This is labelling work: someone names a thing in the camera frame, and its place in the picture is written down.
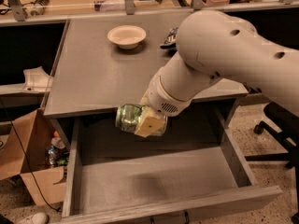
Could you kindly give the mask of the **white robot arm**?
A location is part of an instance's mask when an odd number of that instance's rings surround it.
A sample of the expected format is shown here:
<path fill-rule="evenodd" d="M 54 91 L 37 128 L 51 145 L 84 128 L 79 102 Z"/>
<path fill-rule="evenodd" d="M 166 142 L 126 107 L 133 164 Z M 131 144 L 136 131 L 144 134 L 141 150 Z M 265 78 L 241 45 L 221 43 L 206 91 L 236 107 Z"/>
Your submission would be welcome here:
<path fill-rule="evenodd" d="M 258 35 L 248 21 L 201 10 L 179 26 L 177 52 L 151 79 L 135 134 L 148 137 L 221 79 L 237 81 L 299 115 L 299 50 Z"/>

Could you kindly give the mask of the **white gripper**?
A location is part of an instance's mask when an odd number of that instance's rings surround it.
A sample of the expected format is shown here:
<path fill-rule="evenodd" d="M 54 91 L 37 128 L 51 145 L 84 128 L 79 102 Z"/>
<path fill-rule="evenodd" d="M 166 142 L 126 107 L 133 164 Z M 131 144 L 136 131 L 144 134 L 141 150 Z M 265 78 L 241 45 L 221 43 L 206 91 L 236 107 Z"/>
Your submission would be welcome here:
<path fill-rule="evenodd" d="M 163 69 L 160 68 L 151 79 L 139 104 L 149 105 L 157 113 L 174 117 L 188 107 L 191 101 L 180 101 L 168 94 L 162 83 L 162 74 Z M 160 136 L 164 133 L 165 124 L 165 118 L 144 117 L 136 126 L 135 135 L 141 137 Z"/>

